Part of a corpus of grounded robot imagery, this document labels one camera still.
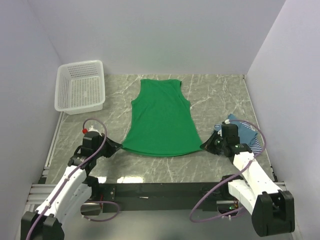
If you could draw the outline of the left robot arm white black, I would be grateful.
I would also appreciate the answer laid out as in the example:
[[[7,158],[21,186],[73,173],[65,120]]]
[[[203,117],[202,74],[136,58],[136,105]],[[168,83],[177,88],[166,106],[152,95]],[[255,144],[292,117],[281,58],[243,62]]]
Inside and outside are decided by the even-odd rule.
[[[97,130],[86,131],[82,144],[68,160],[60,181],[35,211],[27,211],[21,219],[20,239],[62,240],[63,225],[81,206],[96,203],[101,206],[99,180],[90,175],[100,157],[109,158],[122,148]]]

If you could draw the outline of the teal tank top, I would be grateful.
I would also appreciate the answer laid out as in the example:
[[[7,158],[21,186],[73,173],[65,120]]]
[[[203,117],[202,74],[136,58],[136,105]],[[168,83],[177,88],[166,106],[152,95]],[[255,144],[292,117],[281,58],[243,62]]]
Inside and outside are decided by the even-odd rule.
[[[232,121],[231,123],[237,125],[238,127],[238,136],[240,138],[240,142],[251,147],[255,143],[258,135],[254,130],[252,130],[251,125],[240,121]]]

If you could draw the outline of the green tank top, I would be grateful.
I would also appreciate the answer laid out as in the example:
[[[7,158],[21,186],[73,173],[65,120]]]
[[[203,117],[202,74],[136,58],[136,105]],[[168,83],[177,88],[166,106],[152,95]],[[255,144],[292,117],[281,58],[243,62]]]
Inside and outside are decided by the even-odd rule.
[[[191,116],[191,103],[178,79],[142,79],[131,101],[131,126],[123,149],[148,157],[177,157],[200,151],[202,140]]]

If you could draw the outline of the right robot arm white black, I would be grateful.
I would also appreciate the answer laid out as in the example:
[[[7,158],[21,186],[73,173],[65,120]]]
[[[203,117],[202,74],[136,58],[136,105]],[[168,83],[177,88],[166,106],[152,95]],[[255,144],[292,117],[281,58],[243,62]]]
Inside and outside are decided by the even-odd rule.
[[[233,197],[251,215],[255,232],[260,237],[292,233],[295,231],[294,197],[288,190],[273,182],[256,160],[256,154],[242,143],[234,120],[227,119],[220,131],[213,131],[201,149],[214,155],[224,154],[238,169],[209,190],[193,207],[200,204],[215,190],[222,198]]]

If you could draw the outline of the blue white striped tank top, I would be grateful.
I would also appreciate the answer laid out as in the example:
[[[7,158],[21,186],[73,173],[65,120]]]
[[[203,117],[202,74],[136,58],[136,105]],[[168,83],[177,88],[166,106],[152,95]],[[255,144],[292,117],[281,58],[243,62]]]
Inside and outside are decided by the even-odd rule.
[[[258,135],[256,136],[256,140],[252,146],[249,146],[250,149],[254,152],[254,154],[259,153],[262,150],[262,147],[258,141]]]

